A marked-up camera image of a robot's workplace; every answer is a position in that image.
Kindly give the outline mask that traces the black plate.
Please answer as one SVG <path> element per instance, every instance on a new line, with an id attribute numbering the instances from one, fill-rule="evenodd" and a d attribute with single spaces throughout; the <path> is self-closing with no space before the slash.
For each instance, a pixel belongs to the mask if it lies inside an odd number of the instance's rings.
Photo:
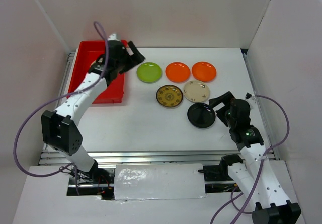
<path id="1" fill-rule="evenodd" d="M 211 127 L 215 120 L 216 114 L 214 110 L 206 103 L 194 103 L 187 111 L 189 122 L 201 129 Z"/>

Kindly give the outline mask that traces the brown yellow patterned plate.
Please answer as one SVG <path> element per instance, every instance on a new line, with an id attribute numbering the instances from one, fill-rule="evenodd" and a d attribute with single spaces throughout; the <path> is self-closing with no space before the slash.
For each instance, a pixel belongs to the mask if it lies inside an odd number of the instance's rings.
<path id="1" fill-rule="evenodd" d="M 174 85 L 163 85 L 156 92 L 157 102 L 166 108 L 178 107 L 183 101 L 183 92 Z"/>

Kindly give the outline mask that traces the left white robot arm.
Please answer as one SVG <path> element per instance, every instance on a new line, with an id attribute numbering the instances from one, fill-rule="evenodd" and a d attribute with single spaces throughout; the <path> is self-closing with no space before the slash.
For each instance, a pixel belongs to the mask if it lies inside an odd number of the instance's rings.
<path id="1" fill-rule="evenodd" d="M 118 75 L 144 61 L 145 57 L 133 42 L 124 45 L 115 38 L 108 39 L 107 49 L 92 63 L 73 95 L 68 96 L 54 111 L 46 110 L 41 116 L 44 142 L 73 163 L 88 183 L 100 178 L 108 179 L 110 174 L 99 168 L 97 161 L 83 148 L 78 124 L 93 101 Z"/>

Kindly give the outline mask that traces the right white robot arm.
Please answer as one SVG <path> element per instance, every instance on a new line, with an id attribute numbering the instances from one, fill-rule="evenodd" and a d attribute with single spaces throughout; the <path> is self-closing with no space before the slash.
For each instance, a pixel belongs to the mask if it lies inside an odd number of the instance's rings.
<path id="1" fill-rule="evenodd" d="M 237 99 L 231 92 L 209 100 L 211 108 L 224 106 L 216 116 L 229 128 L 232 141 L 240 154 L 222 157 L 219 174 L 233 179 L 246 197 L 232 223 L 236 223 L 247 206 L 253 223 L 296 223 L 301 215 L 298 203 L 291 202 L 279 183 L 267 156 L 259 130 L 251 125 L 251 107 L 246 100 Z"/>

